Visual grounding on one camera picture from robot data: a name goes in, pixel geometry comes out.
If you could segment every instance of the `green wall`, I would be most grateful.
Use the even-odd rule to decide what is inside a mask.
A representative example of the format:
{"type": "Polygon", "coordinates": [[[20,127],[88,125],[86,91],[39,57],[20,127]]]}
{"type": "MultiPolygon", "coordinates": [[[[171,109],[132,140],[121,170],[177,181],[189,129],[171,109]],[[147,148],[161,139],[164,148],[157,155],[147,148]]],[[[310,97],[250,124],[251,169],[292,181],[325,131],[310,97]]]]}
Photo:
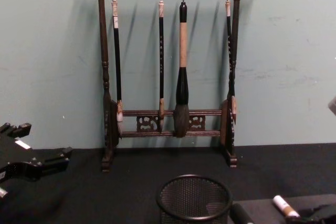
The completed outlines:
{"type": "MultiPolygon", "coordinates": [[[[118,0],[123,104],[159,105],[158,1],[118,0]]],[[[106,0],[116,97],[111,0],[106,0]]],[[[165,104],[175,107],[181,0],[165,3],[165,104]]],[[[33,148],[103,145],[97,0],[0,0],[0,123],[33,125],[33,148]]],[[[225,0],[186,0],[190,109],[227,93],[225,0]]],[[[334,142],[334,0],[241,0],[236,145],[334,142]]],[[[216,127],[208,120],[208,128],[216,127]]],[[[135,127],[127,119],[125,130],[135,127]]],[[[167,120],[166,127],[172,127],[167,120]]],[[[209,146],[211,138],[124,138],[120,147],[209,146]]]]}

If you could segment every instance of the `carved wooden panel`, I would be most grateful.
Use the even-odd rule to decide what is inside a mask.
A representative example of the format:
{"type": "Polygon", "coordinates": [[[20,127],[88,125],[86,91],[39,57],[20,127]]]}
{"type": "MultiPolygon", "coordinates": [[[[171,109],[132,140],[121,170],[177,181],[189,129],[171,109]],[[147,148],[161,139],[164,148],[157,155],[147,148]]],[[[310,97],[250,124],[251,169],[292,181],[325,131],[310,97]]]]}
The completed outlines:
{"type": "Polygon", "coordinates": [[[190,116],[189,131],[204,131],[205,130],[205,116],[190,116]]]}
{"type": "Polygon", "coordinates": [[[157,116],[137,116],[137,132],[154,132],[159,130],[159,118],[157,116]]]}

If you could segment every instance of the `white marker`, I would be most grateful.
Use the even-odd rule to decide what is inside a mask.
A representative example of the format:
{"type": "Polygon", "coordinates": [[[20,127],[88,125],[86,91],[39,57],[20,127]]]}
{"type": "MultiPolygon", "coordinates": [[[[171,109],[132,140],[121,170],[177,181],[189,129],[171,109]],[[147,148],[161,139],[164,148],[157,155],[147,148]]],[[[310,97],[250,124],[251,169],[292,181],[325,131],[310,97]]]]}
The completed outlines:
{"type": "Polygon", "coordinates": [[[20,145],[21,147],[23,147],[26,150],[31,148],[28,144],[22,142],[21,140],[15,141],[15,143],[20,145]]]}
{"type": "Polygon", "coordinates": [[[280,195],[275,196],[273,202],[285,216],[300,217],[300,215],[280,195]]]}

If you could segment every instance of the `black mesh wastebasket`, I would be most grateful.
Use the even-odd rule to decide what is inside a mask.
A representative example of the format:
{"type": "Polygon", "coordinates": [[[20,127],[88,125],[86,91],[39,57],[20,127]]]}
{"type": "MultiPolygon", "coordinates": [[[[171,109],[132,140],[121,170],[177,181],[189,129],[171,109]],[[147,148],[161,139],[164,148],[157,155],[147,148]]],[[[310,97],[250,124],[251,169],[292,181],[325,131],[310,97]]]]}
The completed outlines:
{"type": "Polygon", "coordinates": [[[232,195],[219,182],[198,175],[183,175],[157,193],[160,224],[227,224],[232,195]]]}

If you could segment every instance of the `wooden brush stand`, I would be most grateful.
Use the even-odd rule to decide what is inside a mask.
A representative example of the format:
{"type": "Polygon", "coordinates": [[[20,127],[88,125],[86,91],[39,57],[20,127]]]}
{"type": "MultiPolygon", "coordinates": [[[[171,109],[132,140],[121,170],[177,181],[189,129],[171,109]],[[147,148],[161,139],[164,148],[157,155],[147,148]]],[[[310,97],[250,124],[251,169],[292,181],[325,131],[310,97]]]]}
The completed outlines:
{"type": "MultiPolygon", "coordinates": [[[[233,27],[230,39],[232,55],[237,55],[238,43],[238,23],[239,23],[239,2],[234,0],[233,27]]],[[[119,144],[119,133],[117,126],[117,103],[111,99],[110,83],[109,83],[109,57],[108,43],[106,32],[106,16],[104,8],[104,0],[98,0],[99,5],[99,24],[100,24],[100,45],[101,60],[103,69],[103,109],[104,109],[104,140],[105,148],[102,158],[102,170],[108,172],[110,164],[113,160],[115,147],[119,144]]],[[[236,61],[230,63],[230,72],[232,73],[232,65],[235,66],[236,61]]],[[[237,166],[237,157],[234,149],[234,122],[229,113],[228,99],[224,100],[220,110],[190,110],[189,128],[186,136],[218,136],[220,138],[220,148],[226,157],[227,164],[230,167],[237,166]],[[219,130],[205,130],[205,122],[207,116],[220,116],[219,130]]],[[[136,130],[125,131],[122,137],[150,137],[150,136],[174,136],[174,131],[159,131],[159,110],[124,110],[124,116],[136,118],[136,130]]],[[[172,116],[172,110],[166,110],[165,116],[172,116]]]]}

